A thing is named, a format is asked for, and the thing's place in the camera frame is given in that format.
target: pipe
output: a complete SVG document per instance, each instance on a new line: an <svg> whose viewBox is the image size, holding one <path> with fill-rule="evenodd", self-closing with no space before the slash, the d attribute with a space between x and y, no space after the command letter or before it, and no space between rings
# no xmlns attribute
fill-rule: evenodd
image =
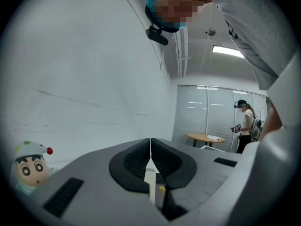
<svg viewBox="0 0 301 226"><path fill-rule="evenodd" d="M178 40L176 35L174 35L174 42L175 42L175 53L177 58L179 58ZM180 77L180 63L178 59L177 59L177 66L178 66L178 77Z"/></svg>
<svg viewBox="0 0 301 226"><path fill-rule="evenodd" d="M182 40L181 40L181 30L175 33L178 43L178 58L182 58ZM180 77L182 77L182 60L179 61L180 66Z"/></svg>
<svg viewBox="0 0 301 226"><path fill-rule="evenodd" d="M187 27L183 28L183 34L184 34L184 56L185 56L185 58L188 58L188 29L187 29ZM185 59L184 77L186 76L186 72L187 72L187 63L188 63L188 60Z"/></svg>

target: man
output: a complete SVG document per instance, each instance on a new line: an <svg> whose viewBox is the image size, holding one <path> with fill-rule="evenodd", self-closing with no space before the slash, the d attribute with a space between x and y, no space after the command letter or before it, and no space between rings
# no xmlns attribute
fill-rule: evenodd
<svg viewBox="0 0 301 226"><path fill-rule="evenodd" d="M268 90L298 47L285 14L273 0L146 0L152 15L170 28L185 26L200 9L212 3L224 15L232 41L251 64L259 89ZM271 105L260 140L281 126Z"/></svg>

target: round table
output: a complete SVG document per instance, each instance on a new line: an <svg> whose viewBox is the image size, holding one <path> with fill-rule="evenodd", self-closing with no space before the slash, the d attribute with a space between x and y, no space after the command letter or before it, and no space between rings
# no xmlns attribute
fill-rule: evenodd
<svg viewBox="0 0 301 226"><path fill-rule="evenodd" d="M205 145L209 143L209 146L212 147L212 143L223 143L226 141L224 138L220 138L218 141L208 139L206 134L199 134L199 133L187 133L187 137L193 139L193 147L196 147L197 141L205 141Z"/></svg>

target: black pants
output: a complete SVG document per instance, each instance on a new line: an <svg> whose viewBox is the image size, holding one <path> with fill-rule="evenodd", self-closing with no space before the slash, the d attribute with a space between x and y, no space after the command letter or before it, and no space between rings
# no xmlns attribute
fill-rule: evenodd
<svg viewBox="0 0 301 226"><path fill-rule="evenodd" d="M239 145L236 153L243 153L246 145L251 142L251 136L240 136Z"/></svg>

